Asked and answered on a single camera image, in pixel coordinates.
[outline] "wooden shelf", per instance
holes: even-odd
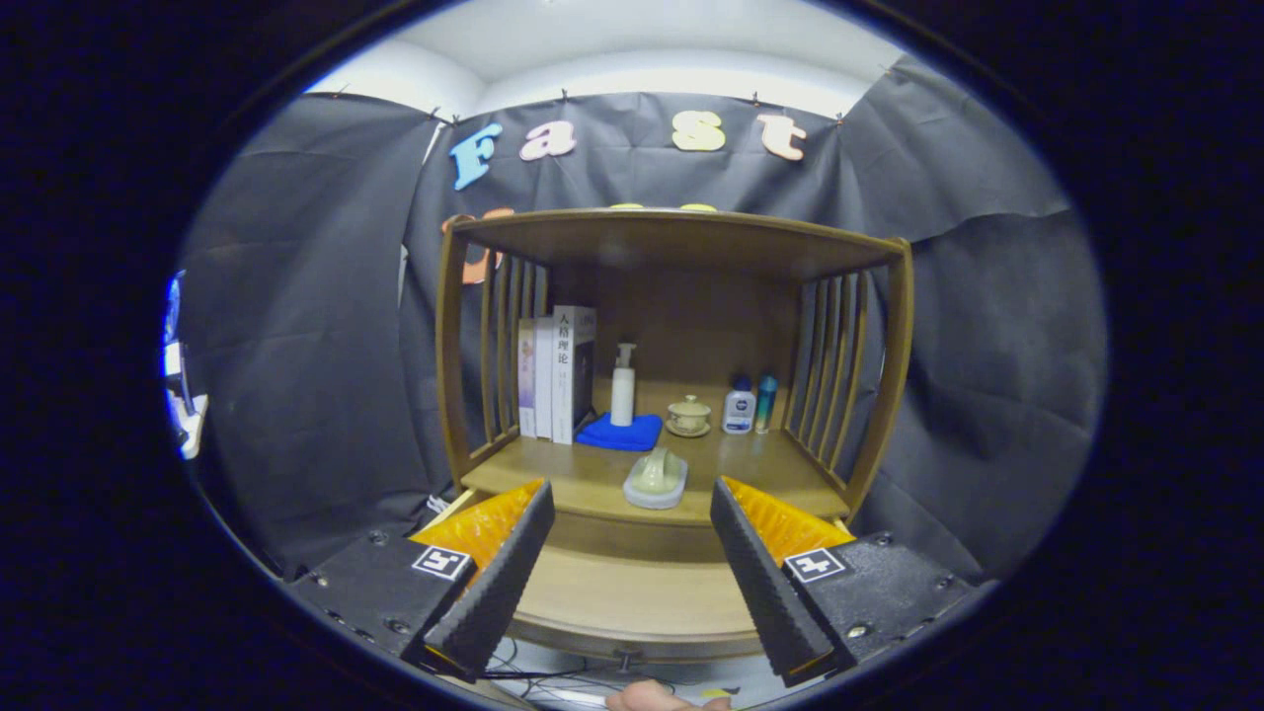
[[[900,244],[780,218],[693,210],[544,210],[453,234],[546,266],[672,267],[805,282],[890,264]]]
[[[666,430],[659,445],[689,463],[685,496],[675,509],[655,511],[623,498],[623,481],[645,452],[616,452],[517,438],[461,478],[461,485],[501,493],[537,477],[552,482],[560,512],[616,521],[710,529],[710,498],[720,473],[746,482],[822,519],[847,515],[842,496],[782,431],[766,435],[710,434],[686,439]]]
[[[545,547],[509,634],[576,654],[637,649],[652,660],[758,654],[728,563],[664,563]]]

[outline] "black fabric curtain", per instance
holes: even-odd
[[[724,144],[678,148],[681,111],[713,113]],[[800,161],[765,148],[769,114],[806,133],[794,142]],[[574,127],[574,148],[523,159],[527,133],[550,121]],[[415,517],[447,483],[434,361],[441,225],[498,209],[705,204],[909,239],[913,364],[858,533],[896,530],[963,576],[1004,576],[1074,486],[1106,382],[1088,238],[1024,140],[928,67],[901,59],[842,123],[738,99],[618,94],[436,125],[383,101],[300,99],[230,167],[190,237],[190,373],[211,393],[245,516],[289,568],[365,526]],[[453,152],[489,127],[487,172],[458,190]],[[876,354],[885,281],[871,288]],[[479,285],[464,296],[475,312]],[[465,325],[477,445],[478,331]],[[880,371],[866,359],[839,472]]]
[[[229,166],[195,219],[179,338],[210,395],[222,488],[287,577],[411,525],[431,486],[401,366],[397,277],[434,123],[307,96]]]

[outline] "soap dish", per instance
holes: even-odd
[[[633,482],[638,476],[648,474],[665,491],[648,492],[637,488]],[[637,459],[623,481],[623,497],[628,504],[641,509],[671,509],[680,504],[685,495],[685,482],[689,479],[689,463],[659,447],[650,454]]]

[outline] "blue towel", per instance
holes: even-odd
[[[662,417],[641,415],[632,417],[632,424],[617,428],[611,424],[611,414],[602,415],[575,435],[575,442],[602,449],[622,449],[624,452],[648,452],[659,442],[662,430]]]

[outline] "white book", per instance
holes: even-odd
[[[574,444],[575,426],[593,407],[597,310],[555,306],[552,319],[552,435],[559,444]]]
[[[536,435],[552,439],[552,316],[536,316]]]
[[[518,319],[518,434],[536,436],[536,320]]]

